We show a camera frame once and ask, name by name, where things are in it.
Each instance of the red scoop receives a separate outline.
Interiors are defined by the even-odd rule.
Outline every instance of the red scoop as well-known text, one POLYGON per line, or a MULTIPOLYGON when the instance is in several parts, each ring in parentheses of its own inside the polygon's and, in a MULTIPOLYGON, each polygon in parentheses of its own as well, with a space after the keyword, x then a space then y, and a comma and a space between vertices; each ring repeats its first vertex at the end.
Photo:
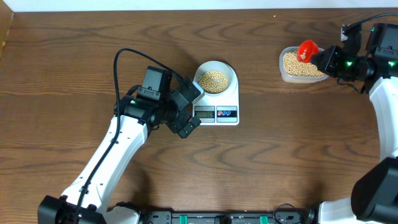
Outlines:
POLYGON ((297 50, 297 60, 299 62, 311 62, 312 55, 319 52, 318 45, 312 40, 304 41, 297 50))

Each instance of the container of beans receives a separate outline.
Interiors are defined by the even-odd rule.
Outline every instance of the container of beans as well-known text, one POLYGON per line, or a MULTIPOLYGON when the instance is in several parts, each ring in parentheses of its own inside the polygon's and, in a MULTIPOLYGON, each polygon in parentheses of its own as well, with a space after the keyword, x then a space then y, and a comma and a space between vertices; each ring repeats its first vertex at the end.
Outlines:
POLYGON ((228 95, 234 91, 238 82, 231 67, 223 62, 210 61, 198 68, 194 81, 208 96, 228 95))
POLYGON ((297 61, 298 48, 288 47, 279 56, 279 70, 283 81, 289 83, 315 83, 328 78, 328 75, 319 72, 315 65, 297 61))

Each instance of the plastic container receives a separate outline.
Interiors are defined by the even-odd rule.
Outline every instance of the plastic container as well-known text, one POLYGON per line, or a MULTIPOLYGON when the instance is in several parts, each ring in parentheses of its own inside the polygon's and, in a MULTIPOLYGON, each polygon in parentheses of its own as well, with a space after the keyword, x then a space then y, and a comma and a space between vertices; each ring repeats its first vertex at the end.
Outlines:
POLYGON ((328 75, 322 75, 320 77, 305 77, 305 76, 299 76, 299 75, 291 75, 285 71, 284 68, 284 55, 289 52, 296 52, 299 47, 287 47, 285 50, 280 53, 279 56, 279 70, 280 74, 282 74, 282 79, 285 82, 289 83, 315 83, 315 82, 320 82, 322 80, 327 79, 329 76, 328 75))
POLYGON ((227 86, 226 90, 222 91, 221 93, 212 94, 212 93, 208 93, 205 91, 205 95, 220 96, 220 95, 231 94, 235 90, 236 86, 238 85, 238 81, 237 81, 238 78, 236 77, 236 74, 233 71, 233 69, 229 65, 227 65, 223 62, 209 61, 209 62, 203 63, 202 65, 199 66, 197 72, 195 73, 194 81, 198 83, 199 78, 202 75, 204 75, 207 71, 213 71, 213 70, 219 70, 226 76, 226 79, 228 81, 228 86, 227 86))

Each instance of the white wall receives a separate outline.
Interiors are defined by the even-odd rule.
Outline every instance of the white wall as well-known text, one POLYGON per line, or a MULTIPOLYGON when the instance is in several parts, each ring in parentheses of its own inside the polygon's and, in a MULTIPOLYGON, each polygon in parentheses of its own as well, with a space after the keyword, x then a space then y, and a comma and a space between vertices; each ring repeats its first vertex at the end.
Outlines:
POLYGON ((398 0, 3 0, 14 12, 398 7, 398 0))

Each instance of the brown table top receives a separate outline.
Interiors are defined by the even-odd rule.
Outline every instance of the brown table top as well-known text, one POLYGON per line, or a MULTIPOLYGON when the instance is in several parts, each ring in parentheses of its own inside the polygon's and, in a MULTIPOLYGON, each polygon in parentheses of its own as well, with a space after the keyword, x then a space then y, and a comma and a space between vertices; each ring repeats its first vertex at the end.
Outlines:
MULTIPOLYGON (((324 49, 340 44, 343 23, 382 12, 387 9, 17 13, 0 61, 0 223, 36 223, 44 196, 58 197, 83 170, 112 117, 113 58, 121 47, 191 78, 203 62, 230 63, 239 77, 241 122, 199 127, 188 139, 166 127, 154 131, 111 205, 250 212, 349 197, 378 162, 368 95, 333 78, 285 83, 278 59, 305 39, 324 49)), ((364 43, 373 22, 364 26, 364 43)), ((142 83, 148 65, 122 54, 121 93, 142 83)))

